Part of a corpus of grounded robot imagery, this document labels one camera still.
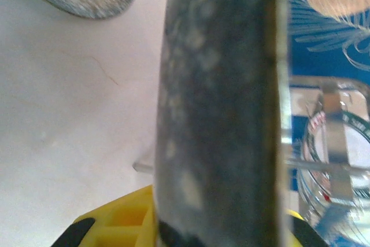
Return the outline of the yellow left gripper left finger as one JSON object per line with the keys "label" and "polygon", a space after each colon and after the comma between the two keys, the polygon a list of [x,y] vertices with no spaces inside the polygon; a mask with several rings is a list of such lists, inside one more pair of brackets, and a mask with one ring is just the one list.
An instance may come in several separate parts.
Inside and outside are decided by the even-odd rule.
{"label": "yellow left gripper left finger", "polygon": [[150,185],[79,216],[52,245],[152,247],[156,245],[156,235]]}

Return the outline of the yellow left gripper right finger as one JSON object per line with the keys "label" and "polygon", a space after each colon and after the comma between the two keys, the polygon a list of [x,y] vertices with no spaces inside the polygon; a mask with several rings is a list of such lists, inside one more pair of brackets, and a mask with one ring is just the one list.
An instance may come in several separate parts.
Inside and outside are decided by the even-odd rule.
{"label": "yellow left gripper right finger", "polygon": [[328,247],[321,236],[296,211],[287,210],[290,217],[291,246]]}

